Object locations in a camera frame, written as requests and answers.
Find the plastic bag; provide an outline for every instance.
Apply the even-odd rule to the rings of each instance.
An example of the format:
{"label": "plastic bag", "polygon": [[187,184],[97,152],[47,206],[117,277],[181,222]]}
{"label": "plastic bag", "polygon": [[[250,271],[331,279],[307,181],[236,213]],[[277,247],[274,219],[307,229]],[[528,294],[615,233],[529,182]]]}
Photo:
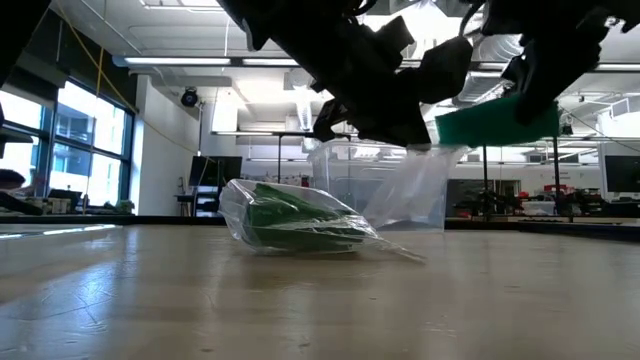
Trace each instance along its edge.
{"label": "plastic bag", "polygon": [[324,191],[232,180],[219,212],[232,236],[265,254],[340,253],[386,243],[355,211]]}
{"label": "plastic bag", "polygon": [[378,188],[362,215],[378,229],[444,231],[449,172],[466,147],[424,146],[407,149],[407,157]]}

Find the green object in bag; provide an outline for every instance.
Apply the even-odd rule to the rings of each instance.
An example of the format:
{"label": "green object in bag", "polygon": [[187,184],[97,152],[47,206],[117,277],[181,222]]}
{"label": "green object in bag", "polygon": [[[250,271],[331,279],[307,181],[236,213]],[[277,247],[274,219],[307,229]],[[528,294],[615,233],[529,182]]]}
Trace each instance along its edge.
{"label": "green object in bag", "polygon": [[531,124],[516,121],[518,96],[501,98],[436,117],[442,145],[506,146],[558,136],[560,111],[553,103]]}
{"label": "green object in bag", "polygon": [[245,241],[254,247],[296,253],[342,252],[370,236],[357,226],[345,226],[345,218],[360,218],[355,212],[323,209],[266,184],[257,184],[254,195],[244,226]]}

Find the wooden table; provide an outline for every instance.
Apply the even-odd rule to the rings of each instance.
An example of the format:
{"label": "wooden table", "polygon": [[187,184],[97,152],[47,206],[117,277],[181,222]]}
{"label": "wooden table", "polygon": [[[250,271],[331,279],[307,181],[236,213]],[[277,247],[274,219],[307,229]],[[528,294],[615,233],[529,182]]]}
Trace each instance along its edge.
{"label": "wooden table", "polygon": [[260,257],[213,227],[0,240],[0,358],[640,358],[636,245],[385,236],[426,263]]}

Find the green sponge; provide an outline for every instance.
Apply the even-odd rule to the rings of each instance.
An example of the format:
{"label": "green sponge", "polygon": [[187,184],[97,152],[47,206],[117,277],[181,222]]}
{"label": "green sponge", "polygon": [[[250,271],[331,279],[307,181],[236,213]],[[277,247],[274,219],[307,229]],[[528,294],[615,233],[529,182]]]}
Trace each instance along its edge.
{"label": "green sponge", "polygon": [[487,101],[436,117],[440,144],[505,146],[558,136],[560,111],[553,103],[526,126],[516,121],[518,96]]}

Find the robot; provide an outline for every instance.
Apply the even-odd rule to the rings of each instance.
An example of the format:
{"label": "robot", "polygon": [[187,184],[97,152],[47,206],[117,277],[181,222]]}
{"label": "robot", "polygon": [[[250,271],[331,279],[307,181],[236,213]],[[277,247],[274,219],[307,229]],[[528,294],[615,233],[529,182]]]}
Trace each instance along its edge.
{"label": "robot", "polygon": [[[361,139],[404,147],[431,142],[421,103],[435,104],[462,90],[473,53],[465,27],[475,12],[484,11],[480,34],[521,35],[524,51],[502,77],[511,84],[504,96],[519,96],[516,121],[524,125],[597,66],[607,21],[623,21],[623,32],[640,23],[638,0],[458,1],[468,6],[459,36],[425,52],[418,67],[398,71],[401,51],[414,42],[403,19],[377,32],[357,21],[377,0],[218,0],[247,34],[250,50],[273,40],[315,79],[312,89],[333,94],[314,124],[318,139],[333,139],[331,127],[347,121]],[[20,13],[29,15],[18,25],[3,22],[0,32],[7,44],[0,57],[0,85],[50,0],[22,3]],[[3,121],[0,107],[0,125]]]}

